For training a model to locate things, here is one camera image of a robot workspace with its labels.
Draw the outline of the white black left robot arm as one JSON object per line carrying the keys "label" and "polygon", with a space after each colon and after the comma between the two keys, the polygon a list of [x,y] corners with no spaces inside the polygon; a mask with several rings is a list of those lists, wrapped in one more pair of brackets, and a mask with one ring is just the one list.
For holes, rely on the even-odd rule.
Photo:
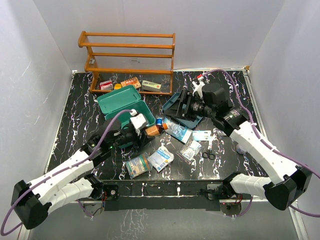
{"label": "white black left robot arm", "polygon": [[63,163],[34,180],[16,183],[10,209],[31,230],[64,205],[83,198],[97,200],[105,193],[104,185],[90,171],[109,159],[115,148],[142,148],[154,138],[146,124],[108,121]]}

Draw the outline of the blue white mask packet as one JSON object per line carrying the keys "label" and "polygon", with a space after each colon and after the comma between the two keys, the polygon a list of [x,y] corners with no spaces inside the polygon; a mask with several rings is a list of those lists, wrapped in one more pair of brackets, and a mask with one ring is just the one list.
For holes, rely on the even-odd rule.
{"label": "blue white mask packet", "polygon": [[167,117],[164,118],[163,122],[167,125],[167,130],[165,130],[167,134],[184,144],[188,142],[192,135],[192,130],[169,120]]}

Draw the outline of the small blue-capped bottle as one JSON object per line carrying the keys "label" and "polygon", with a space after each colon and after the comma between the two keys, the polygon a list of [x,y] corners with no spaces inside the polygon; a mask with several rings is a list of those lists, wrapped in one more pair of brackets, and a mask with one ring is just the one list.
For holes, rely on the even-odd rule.
{"label": "small blue-capped bottle", "polygon": [[161,126],[163,124],[163,119],[161,117],[156,118],[155,124]]}

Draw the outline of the orange wooden shelf rack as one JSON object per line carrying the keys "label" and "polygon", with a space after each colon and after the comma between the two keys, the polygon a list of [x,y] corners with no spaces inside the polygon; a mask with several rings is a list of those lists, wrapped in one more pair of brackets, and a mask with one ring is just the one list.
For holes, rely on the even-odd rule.
{"label": "orange wooden shelf rack", "polygon": [[175,33],[119,33],[82,31],[77,42],[86,48],[85,72],[92,73],[90,92],[104,94],[99,86],[102,74],[120,77],[146,77],[161,84],[159,95],[173,93]]}

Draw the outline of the orange pill box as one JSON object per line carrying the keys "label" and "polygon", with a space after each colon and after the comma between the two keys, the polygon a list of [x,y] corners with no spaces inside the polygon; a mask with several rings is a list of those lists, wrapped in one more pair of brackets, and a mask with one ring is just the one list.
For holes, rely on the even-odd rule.
{"label": "orange pill box", "polygon": [[126,86],[134,86],[135,89],[141,87],[141,83],[137,77],[132,77],[120,82],[121,86],[124,88]]}

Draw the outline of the small white blue card packet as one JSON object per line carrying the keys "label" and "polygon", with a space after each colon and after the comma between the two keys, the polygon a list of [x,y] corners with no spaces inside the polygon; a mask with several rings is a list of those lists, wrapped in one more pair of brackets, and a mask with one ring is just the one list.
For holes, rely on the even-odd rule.
{"label": "small white blue card packet", "polygon": [[210,130],[194,130],[192,137],[198,142],[209,141],[212,137],[212,132]]}

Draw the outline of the black handled scissors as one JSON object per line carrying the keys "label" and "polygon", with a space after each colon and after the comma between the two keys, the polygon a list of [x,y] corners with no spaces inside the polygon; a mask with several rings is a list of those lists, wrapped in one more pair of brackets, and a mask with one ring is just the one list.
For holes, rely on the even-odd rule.
{"label": "black handled scissors", "polygon": [[214,160],[216,157],[215,154],[212,152],[211,148],[208,148],[205,151],[203,151],[201,156],[204,159],[209,159],[209,160]]}

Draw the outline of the round clear container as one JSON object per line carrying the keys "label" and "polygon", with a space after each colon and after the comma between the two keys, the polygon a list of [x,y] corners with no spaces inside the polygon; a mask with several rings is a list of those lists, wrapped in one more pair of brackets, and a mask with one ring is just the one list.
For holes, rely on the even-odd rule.
{"label": "round clear container", "polygon": [[240,144],[237,144],[235,149],[236,149],[236,152],[240,155],[244,155],[247,152],[246,149]]}

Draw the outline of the red white medicine box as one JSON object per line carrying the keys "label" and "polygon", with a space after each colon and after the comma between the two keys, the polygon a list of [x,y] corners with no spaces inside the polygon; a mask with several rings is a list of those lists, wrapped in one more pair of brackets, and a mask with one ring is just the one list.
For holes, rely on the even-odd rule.
{"label": "red white medicine box", "polygon": [[100,82],[99,87],[100,87],[100,90],[103,90],[103,91],[112,91],[114,89],[113,82],[110,80]]}

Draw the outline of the clear bag of swabs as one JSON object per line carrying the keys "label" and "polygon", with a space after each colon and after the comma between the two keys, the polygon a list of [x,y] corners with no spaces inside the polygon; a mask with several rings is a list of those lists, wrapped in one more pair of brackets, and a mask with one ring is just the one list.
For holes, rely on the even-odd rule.
{"label": "clear bag of swabs", "polygon": [[183,158],[188,165],[191,165],[194,157],[199,153],[201,148],[202,145],[198,141],[190,139],[182,149],[177,152],[177,155]]}

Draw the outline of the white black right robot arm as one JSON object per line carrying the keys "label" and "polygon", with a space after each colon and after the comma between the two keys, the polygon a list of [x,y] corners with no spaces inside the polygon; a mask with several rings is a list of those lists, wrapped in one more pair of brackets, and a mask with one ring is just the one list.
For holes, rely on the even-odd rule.
{"label": "white black right robot arm", "polygon": [[201,87],[199,93],[184,89],[164,110],[172,118],[194,121],[209,118],[213,125],[239,143],[267,173],[266,177],[232,173],[222,182],[223,194],[233,199],[239,194],[266,198],[276,209],[284,211],[308,188],[312,172],[280,155],[248,121],[239,107],[232,106],[218,83]]}

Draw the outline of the green orange gauze packet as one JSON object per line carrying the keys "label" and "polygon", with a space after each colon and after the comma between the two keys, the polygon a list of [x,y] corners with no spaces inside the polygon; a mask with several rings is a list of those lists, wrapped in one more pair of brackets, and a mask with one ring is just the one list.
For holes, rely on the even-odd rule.
{"label": "green orange gauze packet", "polygon": [[150,156],[144,152],[139,156],[125,162],[130,179],[134,179],[146,172],[151,171],[152,165],[148,161]]}

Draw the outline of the green plastic medicine box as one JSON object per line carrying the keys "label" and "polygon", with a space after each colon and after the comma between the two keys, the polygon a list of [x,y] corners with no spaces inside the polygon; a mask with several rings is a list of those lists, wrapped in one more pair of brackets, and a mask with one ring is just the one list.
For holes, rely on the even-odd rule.
{"label": "green plastic medicine box", "polygon": [[105,120],[111,120],[122,110],[134,109],[144,115],[148,126],[156,123],[156,119],[148,105],[132,85],[103,94],[97,98],[97,102]]}

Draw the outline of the brown orange-label bottle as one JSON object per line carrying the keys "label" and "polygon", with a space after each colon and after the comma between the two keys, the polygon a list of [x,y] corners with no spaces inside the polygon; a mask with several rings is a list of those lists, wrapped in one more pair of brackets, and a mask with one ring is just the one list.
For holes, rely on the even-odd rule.
{"label": "brown orange-label bottle", "polygon": [[155,137],[159,136],[163,131],[167,130],[168,126],[166,123],[156,124],[145,129],[145,132],[148,136]]}

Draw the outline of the small yellow box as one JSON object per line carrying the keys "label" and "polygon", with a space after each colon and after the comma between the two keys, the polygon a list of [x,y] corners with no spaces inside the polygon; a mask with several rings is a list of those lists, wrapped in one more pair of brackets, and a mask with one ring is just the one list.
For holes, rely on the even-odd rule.
{"label": "small yellow box", "polygon": [[122,88],[122,85],[120,83],[115,84],[114,90],[119,90]]}

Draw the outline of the white blue cotton packet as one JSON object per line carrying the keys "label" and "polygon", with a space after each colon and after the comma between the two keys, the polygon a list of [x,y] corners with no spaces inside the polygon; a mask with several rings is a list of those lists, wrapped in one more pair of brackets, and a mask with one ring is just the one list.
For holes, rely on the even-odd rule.
{"label": "white blue cotton packet", "polygon": [[174,154],[169,152],[166,147],[160,146],[152,155],[147,158],[147,160],[159,173],[167,165],[173,162]]}

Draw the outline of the white green medicine box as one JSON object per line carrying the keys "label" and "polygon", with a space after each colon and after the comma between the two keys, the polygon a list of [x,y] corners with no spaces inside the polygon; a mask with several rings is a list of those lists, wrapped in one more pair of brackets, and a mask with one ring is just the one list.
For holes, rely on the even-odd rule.
{"label": "white green medicine box", "polygon": [[147,92],[161,92],[162,85],[159,83],[143,80],[141,83],[141,88],[143,91]]}

